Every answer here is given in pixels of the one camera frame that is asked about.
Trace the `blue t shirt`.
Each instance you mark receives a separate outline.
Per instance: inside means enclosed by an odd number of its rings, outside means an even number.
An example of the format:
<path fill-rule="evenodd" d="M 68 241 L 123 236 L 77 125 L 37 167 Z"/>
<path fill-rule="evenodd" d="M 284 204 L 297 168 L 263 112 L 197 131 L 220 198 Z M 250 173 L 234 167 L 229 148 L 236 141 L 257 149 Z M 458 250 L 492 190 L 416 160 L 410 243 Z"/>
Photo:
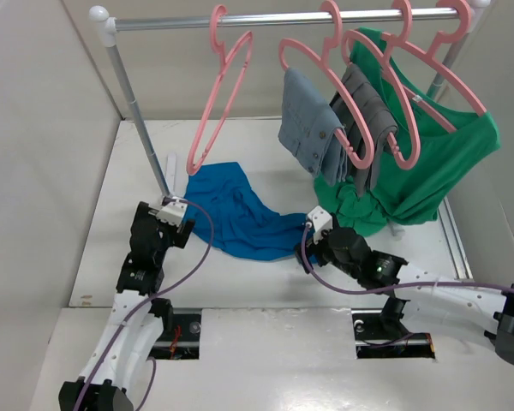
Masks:
<path fill-rule="evenodd" d="M 273 261 L 294 254 L 306 215 L 281 215 L 263 204 L 236 162 L 204 165 L 188 179 L 184 199 L 193 233 L 202 241 L 240 259 Z"/>

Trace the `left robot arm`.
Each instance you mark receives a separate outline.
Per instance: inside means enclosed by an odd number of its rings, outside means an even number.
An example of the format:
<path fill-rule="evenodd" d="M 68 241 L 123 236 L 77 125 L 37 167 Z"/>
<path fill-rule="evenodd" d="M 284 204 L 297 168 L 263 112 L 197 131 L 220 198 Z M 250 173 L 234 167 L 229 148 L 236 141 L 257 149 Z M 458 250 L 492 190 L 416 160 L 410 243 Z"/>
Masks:
<path fill-rule="evenodd" d="M 179 198 L 161 205 L 140 202 L 130 227 L 111 313 L 91 358 L 74 382 L 63 383 L 62 410 L 131 410 L 129 392 L 153 344 L 173 331 L 173 309 L 157 293 L 164 258 L 171 247 L 185 247 L 194 227 L 188 205 Z"/>

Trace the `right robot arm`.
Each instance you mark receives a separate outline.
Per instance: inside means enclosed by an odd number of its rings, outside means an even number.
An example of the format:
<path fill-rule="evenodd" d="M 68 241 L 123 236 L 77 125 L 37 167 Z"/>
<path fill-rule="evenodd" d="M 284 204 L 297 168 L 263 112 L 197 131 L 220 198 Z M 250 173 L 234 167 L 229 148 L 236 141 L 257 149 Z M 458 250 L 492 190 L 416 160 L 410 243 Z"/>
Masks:
<path fill-rule="evenodd" d="M 416 327 L 489 348 L 514 366 L 514 284 L 509 287 L 449 280 L 402 257 L 373 250 L 352 228 L 315 207 L 307 216 L 296 258 L 305 272 L 318 274 L 310 263 L 333 265 L 359 285 L 356 295 L 384 295 L 379 327 L 399 337 Z"/>

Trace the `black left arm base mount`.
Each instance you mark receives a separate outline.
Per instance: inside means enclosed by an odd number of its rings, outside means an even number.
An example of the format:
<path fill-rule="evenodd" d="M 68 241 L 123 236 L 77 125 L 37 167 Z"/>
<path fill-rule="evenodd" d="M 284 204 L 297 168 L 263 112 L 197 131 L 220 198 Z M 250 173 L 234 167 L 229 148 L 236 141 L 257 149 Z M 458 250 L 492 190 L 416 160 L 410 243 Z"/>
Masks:
<path fill-rule="evenodd" d="M 150 356 L 155 360 L 198 360 L 202 311 L 174 308 L 168 299 L 152 301 L 151 314 L 163 323 L 162 334 L 153 344 Z"/>

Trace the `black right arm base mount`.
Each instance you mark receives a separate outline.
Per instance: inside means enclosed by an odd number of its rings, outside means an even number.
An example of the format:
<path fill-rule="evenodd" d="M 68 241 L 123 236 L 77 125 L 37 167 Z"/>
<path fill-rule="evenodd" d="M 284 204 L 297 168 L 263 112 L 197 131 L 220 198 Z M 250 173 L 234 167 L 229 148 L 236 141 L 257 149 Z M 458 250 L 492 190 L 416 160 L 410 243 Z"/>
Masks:
<path fill-rule="evenodd" d="M 405 303 L 389 298 L 381 308 L 352 312 L 356 357 L 364 359 L 434 359 L 432 338 L 410 332 L 401 322 Z"/>

